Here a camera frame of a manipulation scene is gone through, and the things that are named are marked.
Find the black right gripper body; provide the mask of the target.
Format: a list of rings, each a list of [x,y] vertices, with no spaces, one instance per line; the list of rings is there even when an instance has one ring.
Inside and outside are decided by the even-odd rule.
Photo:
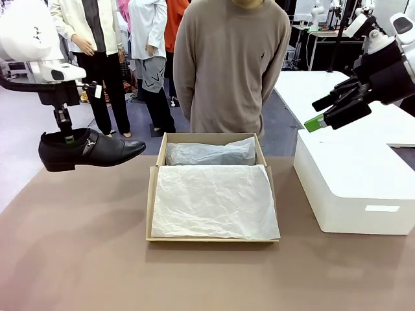
[[[414,81],[396,41],[373,54],[363,54],[353,72],[364,88],[363,101],[392,104],[414,94]]]

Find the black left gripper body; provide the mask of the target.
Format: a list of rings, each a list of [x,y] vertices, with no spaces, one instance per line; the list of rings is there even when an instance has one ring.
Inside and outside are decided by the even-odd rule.
[[[38,84],[38,96],[44,106],[62,108],[66,106],[77,106],[80,104],[80,95],[75,81],[57,84]]]

